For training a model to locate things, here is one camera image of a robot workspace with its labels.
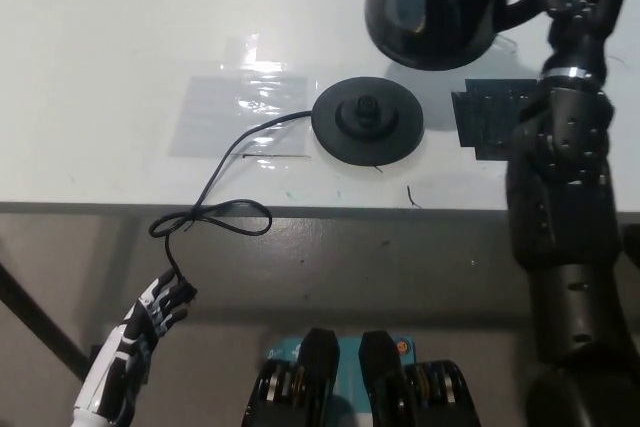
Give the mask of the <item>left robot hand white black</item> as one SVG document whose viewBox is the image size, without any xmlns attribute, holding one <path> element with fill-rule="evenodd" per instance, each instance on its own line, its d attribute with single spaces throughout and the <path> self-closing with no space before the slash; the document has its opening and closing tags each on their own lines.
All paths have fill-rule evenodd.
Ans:
<svg viewBox="0 0 640 427">
<path fill-rule="evenodd" d="M 129 426 L 160 339 L 183 320 L 197 289 L 169 270 L 140 294 L 110 332 L 73 409 L 74 426 Z"/>
</svg>

